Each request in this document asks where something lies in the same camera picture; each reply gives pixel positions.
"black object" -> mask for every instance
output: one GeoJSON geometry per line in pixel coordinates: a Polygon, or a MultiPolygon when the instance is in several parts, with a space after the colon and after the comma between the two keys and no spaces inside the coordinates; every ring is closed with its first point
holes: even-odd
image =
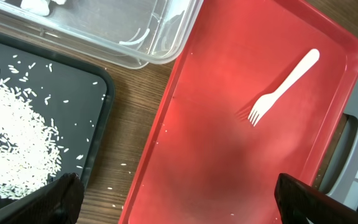
{"type": "MultiPolygon", "coordinates": [[[[78,59],[74,59],[72,57],[69,57],[67,55],[63,55],[63,54],[59,54],[56,52],[52,52],[51,50],[48,49],[44,49],[41,48],[39,46],[24,42],[22,40],[16,39],[14,37],[10,37],[4,34],[0,33],[0,45],[5,45],[8,47],[12,47],[13,49],[17,49],[18,51],[23,51],[23,57],[19,58],[15,58],[16,61],[21,61],[20,64],[16,63],[14,64],[15,67],[28,67],[28,64],[31,64],[28,60],[24,60],[26,54],[27,57],[29,54],[35,55],[34,57],[31,57],[31,59],[37,60],[37,64],[39,66],[43,66],[43,69],[45,71],[48,71],[48,68],[45,67],[46,65],[48,65],[46,62],[53,62],[52,67],[55,70],[59,70],[59,69],[67,69],[67,71],[78,71],[79,77],[75,82],[71,82],[72,79],[68,79],[66,80],[65,85],[67,86],[68,89],[72,89],[75,88],[77,84],[79,84],[80,86],[83,85],[83,80],[82,78],[86,78],[87,82],[92,85],[92,83],[90,82],[92,80],[92,78],[90,77],[95,77],[95,79],[99,80],[99,81],[103,81],[103,84],[105,85],[104,89],[102,89],[102,91],[100,93],[98,93],[98,96],[94,99],[95,102],[97,102],[97,104],[100,104],[98,106],[98,108],[100,109],[100,113],[98,112],[98,117],[95,117],[95,120],[90,123],[89,120],[83,120],[82,122],[80,121],[71,121],[71,125],[72,128],[67,126],[67,125],[60,125],[59,127],[59,131],[62,133],[64,132],[66,135],[65,136],[65,140],[64,141],[68,141],[70,139],[69,135],[71,135],[72,140],[70,141],[71,145],[68,146],[70,148],[70,150],[67,153],[61,154],[63,157],[63,166],[62,166],[62,173],[58,174],[57,178],[59,178],[60,175],[62,175],[63,173],[71,173],[71,172],[77,172],[78,175],[80,176],[80,180],[82,182],[82,184],[85,186],[88,185],[88,181],[90,179],[90,175],[91,175],[91,171],[92,168],[94,166],[94,161],[96,159],[96,155],[98,153],[100,144],[101,144],[101,139],[103,136],[103,132],[104,129],[107,125],[107,121],[108,121],[108,116],[110,114],[111,108],[112,108],[112,104],[114,101],[114,95],[115,95],[115,89],[114,89],[114,83],[111,79],[111,77],[109,76],[109,74],[102,68],[96,67],[94,65],[91,65],[89,63],[83,62],[81,60],[78,59]],[[86,141],[86,137],[82,136],[80,138],[76,138],[77,136],[79,136],[81,133],[75,133],[74,131],[72,131],[71,129],[75,129],[75,123],[78,123],[78,125],[88,125],[89,129],[94,128],[94,130],[91,130],[88,132],[89,136],[89,142],[86,141]],[[84,145],[86,145],[86,148],[84,151],[82,152],[78,152],[78,150],[81,150],[80,148],[84,148],[84,145]],[[82,164],[72,164],[72,166],[70,167],[70,169],[65,169],[65,156],[67,155],[71,155],[70,156],[70,161],[74,161],[74,162],[79,162],[76,161],[76,157],[79,154],[83,154],[84,158],[81,161],[82,164]],[[77,169],[76,165],[82,166],[83,169],[77,169]]],[[[11,52],[5,52],[6,53],[6,57],[9,57],[12,60],[12,53],[11,52]]],[[[7,60],[6,58],[3,58],[3,55],[0,55],[0,57],[2,58],[2,60],[7,60]]],[[[24,76],[24,73],[21,71],[20,74],[21,77],[24,76]]],[[[35,78],[35,77],[29,77],[29,82],[31,82],[31,80],[35,78]]],[[[39,80],[39,82],[44,82],[42,85],[38,86],[37,89],[37,93],[40,93],[42,91],[40,91],[40,87],[43,87],[43,90],[46,89],[48,83],[47,83],[48,79],[44,79],[44,80],[39,80]]],[[[52,97],[60,97],[59,100],[63,101],[62,96],[60,96],[60,94],[57,94],[55,96],[52,97]]],[[[78,114],[82,114],[82,113],[87,113],[86,110],[95,110],[92,106],[94,105],[81,105],[81,100],[88,100],[85,98],[86,96],[81,96],[81,97],[77,97],[76,100],[74,99],[68,99],[68,98],[64,98],[64,100],[70,100],[70,102],[68,103],[68,105],[70,103],[76,103],[78,105],[80,105],[80,107],[77,107],[76,111],[71,111],[69,113],[73,118],[77,118],[78,114]]],[[[42,106],[43,105],[43,101],[44,101],[44,96],[38,96],[38,98],[40,98],[40,100],[42,100],[40,103],[39,102],[35,102],[34,100],[34,109],[35,107],[38,106],[42,106]]],[[[62,116],[61,114],[57,113],[56,111],[53,111],[53,113],[55,113],[55,115],[53,116],[62,116]]],[[[9,199],[0,199],[0,208],[5,207],[6,205],[9,205],[10,203],[12,203],[13,200],[9,200],[9,199]]]]}
{"type": "Polygon", "coordinates": [[[0,224],[75,224],[84,199],[76,174],[60,179],[0,209],[0,224]]]}
{"type": "Polygon", "coordinates": [[[358,224],[358,213],[288,174],[278,176],[275,198],[283,224],[358,224]]]}

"black tray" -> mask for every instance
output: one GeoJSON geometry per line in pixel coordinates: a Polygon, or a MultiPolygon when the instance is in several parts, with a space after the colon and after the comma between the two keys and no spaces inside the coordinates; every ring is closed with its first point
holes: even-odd
{"type": "MultiPolygon", "coordinates": [[[[84,159],[86,158],[85,163],[79,164],[81,166],[83,165],[83,169],[78,170],[77,173],[80,176],[81,182],[84,184],[84,186],[86,188],[87,185],[88,185],[88,181],[90,179],[91,171],[92,171],[92,168],[93,168],[93,165],[94,165],[94,162],[95,162],[95,159],[96,159],[96,156],[97,156],[100,144],[101,144],[101,139],[102,139],[102,136],[103,136],[103,132],[104,132],[104,129],[106,127],[108,117],[109,117],[109,114],[110,114],[110,111],[111,111],[111,108],[112,108],[112,104],[113,104],[113,101],[114,101],[115,88],[114,88],[113,80],[111,79],[109,74],[102,68],[96,67],[94,65],[91,65],[89,63],[83,62],[81,60],[74,59],[74,58],[69,57],[67,55],[52,52],[51,50],[41,48],[39,46],[24,42],[22,40],[19,40],[19,39],[16,39],[16,38],[13,38],[13,37],[1,34],[1,33],[0,33],[0,44],[3,44],[3,45],[8,46],[8,47],[12,47],[12,48],[17,49],[17,50],[21,50],[23,52],[27,52],[27,53],[35,55],[35,56],[42,57],[42,58],[38,58],[38,60],[40,60],[40,61],[37,61],[38,66],[41,66],[40,63],[42,63],[42,59],[45,59],[45,62],[53,62],[53,66],[56,66],[55,68],[64,69],[66,66],[68,66],[68,67],[71,67],[71,68],[68,68],[68,69],[78,69],[78,70],[80,70],[79,71],[80,73],[90,73],[92,75],[97,76],[97,79],[102,80],[102,81],[105,82],[106,86],[104,86],[104,83],[103,83],[103,87],[101,88],[103,93],[105,93],[104,100],[102,101],[102,99],[101,99],[103,97],[102,94],[100,94],[100,96],[99,96],[99,100],[100,100],[100,102],[102,102],[102,105],[101,105],[101,111],[100,111],[98,120],[97,121],[92,121],[92,123],[90,123],[90,121],[88,121],[88,124],[86,124],[86,121],[81,122],[81,124],[80,124],[80,122],[78,122],[78,125],[91,126],[92,124],[94,124],[93,136],[89,137],[89,142],[86,142],[86,138],[81,136],[80,138],[78,138],[78,142],[75,142],[74,146],[72,144],[70,145],[71,148],[67,152],[67,154],[75,153],[75,154],[73,154],[71,156],[78,155],[78,154],[84,154],[84,159]],[[75,152],[75,148],[83,147],[81,145],[84,145],[84,144],[85,145],[89,144],[89,146],[88,146],[89,148],[86,147],[87,150],[85,150],[85,151],[82,150],[80,152],[75,152]]],[[[48,68],[45,68],[46,64],[47,63],[44,63],[42,65],[42,66],[44,66],[43,67],[44,70],[48,70],[48,68]]],[[[14,64],[14,65],[15,65],[15,67],[16,66],[28,66],[28,62],[24,63],[24,61],[23,61],[19,65],[18,64],[14,64]]],[[[38,83],[43,82],[40,86],[44,86],[44,85],[46,86],[47,85],[45,83],[46,81],[47,81],[47,79],[37,80],[38,83]]],[[[75,83],[67,83],[67,85],[70,85],[70,87],[71,87],[71,86],[75,86],[76,84],[75,83]]],[[[77,102],[73,102],[73,103],[81,104],[81,101],[77,100],[77,102]]],[[[77,112],[78,113],[85,113],[85,111],[83,111],[83,110],[77,111],[77,112]]],[[[73,121],[70,121],[70,122],[73,125],[73,129],[75,129],[76,128],[74,126],[75,121],[73,120],[73,121]]],[[[66,169],[64,167],[65,166],[65,158],[63,158],[62,162],[63,162],[62,171],[63,172],[65,172],[65,171],[71,172],[71,169],[66,169]]],[[[58,174],[57,178],[59,178],[59,176],[61,176],[63,174],[63,172],[58,174]]],[[[27,196],[25,198],[36,197],[37,195],[42,194],[43,190],[45,190],[45,189],[46,189],[46,187],[44,187],[44,188],[32,193],[31,195],[29,195],[29,196],[27,196]]],[[[0,199],[0,209],[4,208],[4,209],[1,209],[1,210],[4,210],[4,213],[7,214],[7,213],[10,213],[10,212],[13,212],[13,210],[15,210],[15,208],[18,208],[21,205],[23,205],[24,201],[25,201],[24,199],[18,200],[16,202],[14,202],[13,200],[9,200],[9,199],[0,199]]]]}

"tray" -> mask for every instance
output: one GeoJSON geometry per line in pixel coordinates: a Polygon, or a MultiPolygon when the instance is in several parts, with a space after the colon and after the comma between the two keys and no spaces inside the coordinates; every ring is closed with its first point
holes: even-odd
{"type": "MultiPolygon", "coordinates": [[[[61,149],[62,171],[56,177],[51,177],[49,182],[60,178],[64,173],[76,172],[86,187],[114,100],[114,83],[109,74],[102,68],[4,34],[0,34],[0,68],[0,78],[11,77],[7,83],[9,87],[18,86],[36,91],[36,97],[29,97],[33,100],[31,104],[34,110],[44,116],[47,124],[50,124],[50,118],[54,118],[60,137],[64,137],[57,143],[70,149],[67,152],[61,149]],[[33,62],[36,63],[35,66],[29,69],[28,66],[33,62]],[[45,67],[50,63],[53,72],[45,67]],[[14,65],[20,73],[12,74],[7,65],[14,65]],[[29,73],[29,81],[20,82],[19,78],[25,72],[29,73]],[[48,94],[52,98],[46,105],[44,98],[48,94]],[[76,157],[80,154],[84,157],[77,160],[76,157]]],[[[12,202],[13,200],[0,199],[0,208],[12,202]]]]}
{"type": "Polygon", "coordinates": [[[311,184],[358,77],[358,40],[299,0],[205,2],[120,223],[279,223],[279,173],[311,184]],[[253,127],[310,50],[319,62],[253,127]]]}

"fork head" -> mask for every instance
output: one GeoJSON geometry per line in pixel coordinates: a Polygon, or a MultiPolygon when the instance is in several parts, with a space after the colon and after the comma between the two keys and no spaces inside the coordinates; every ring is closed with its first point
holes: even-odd
{"type": "Polygon", "coordinates": [[[277,97],[274,93],[261,96],[249,113],[248,120],[251,124],[255,126],[276,101],[277,97]]]}

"wooden table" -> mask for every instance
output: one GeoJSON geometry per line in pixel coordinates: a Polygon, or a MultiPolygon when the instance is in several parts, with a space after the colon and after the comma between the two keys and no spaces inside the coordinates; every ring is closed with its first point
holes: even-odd
{"type": "MultiPolygon", "coordinates": [[[[309,0],[309,2],[358,38],[358,0],[309,0]]],[[[107,68],[114,79],[116,100],[78,223],[117,223],[173,63],[148,65],[141,70],[129,70],[71,50],[60,49],[3,27],[0,27],[0,32],[16,34],[26,41],[107,68]]],[[[318,186],[325,173],[346,120],[344,116],[338,126],[314,186],[318,186]]]]}

